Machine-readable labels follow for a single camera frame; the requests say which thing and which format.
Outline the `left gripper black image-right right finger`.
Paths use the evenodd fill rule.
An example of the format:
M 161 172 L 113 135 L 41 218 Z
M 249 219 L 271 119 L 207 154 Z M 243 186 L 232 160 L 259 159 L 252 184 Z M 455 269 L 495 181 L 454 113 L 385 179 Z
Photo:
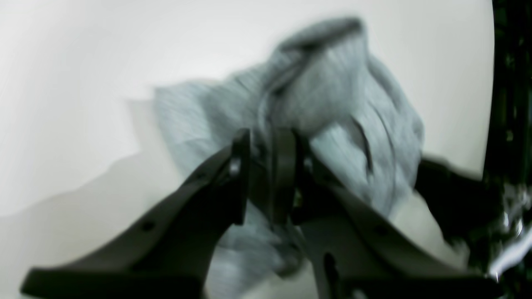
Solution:
M 321 299 L 497 299 L 494 279 L 431 257 L 349 192 L 290 129 L 271 136 L 270 219 L 300 227 Z

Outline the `left gripper black image-right left finger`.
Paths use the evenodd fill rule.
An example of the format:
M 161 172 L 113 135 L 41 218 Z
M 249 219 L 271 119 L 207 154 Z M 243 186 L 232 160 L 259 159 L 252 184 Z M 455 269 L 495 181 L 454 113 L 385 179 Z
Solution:
M 177 189 L 94 252 L 34 267 L 21 293 L 41 299 L 199 299 L 221 236 L 245 218 L 249 129 Z

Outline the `black robot arm image-left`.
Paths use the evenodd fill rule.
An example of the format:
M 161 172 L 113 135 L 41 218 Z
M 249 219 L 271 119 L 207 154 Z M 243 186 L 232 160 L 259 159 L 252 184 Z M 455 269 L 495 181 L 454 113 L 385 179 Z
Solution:
M 503 214 L 503 185 L 474 179 L 441 160 L 422 158 L 414 186 L 437 221 L 444 240 L 490 253 Z

